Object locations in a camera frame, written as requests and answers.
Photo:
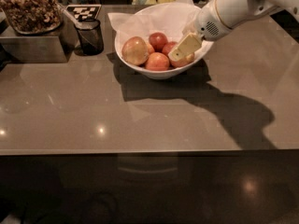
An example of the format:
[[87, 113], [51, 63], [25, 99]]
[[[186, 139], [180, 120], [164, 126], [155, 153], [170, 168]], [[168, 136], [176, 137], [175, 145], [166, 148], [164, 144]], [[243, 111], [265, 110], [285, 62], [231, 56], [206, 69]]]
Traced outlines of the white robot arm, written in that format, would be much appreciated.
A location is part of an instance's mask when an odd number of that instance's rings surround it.
[[173, 61], [185, 58], [199, 50], [203, 40], [217, 41], [242, 23], [279, 8], [299, 21], [299, 0], [211, 0], [184, 28], [184, 36], [172, 48], [169, 57]]

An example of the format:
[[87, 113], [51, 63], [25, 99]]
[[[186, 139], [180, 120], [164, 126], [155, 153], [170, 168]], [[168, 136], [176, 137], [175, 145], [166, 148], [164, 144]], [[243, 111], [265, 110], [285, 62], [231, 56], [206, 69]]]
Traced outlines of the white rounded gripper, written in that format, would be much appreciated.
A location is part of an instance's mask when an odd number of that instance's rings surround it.
[[182, 33], [185, 36], [170, 50], [168, 57], [179, 61], [202, 47], [202, 37], [206, 41], [216, 41], [230, 34], [232, 4], [228, 0], [209, 1], [199, 11], [195, 22], [191, 21], [184, 27]]

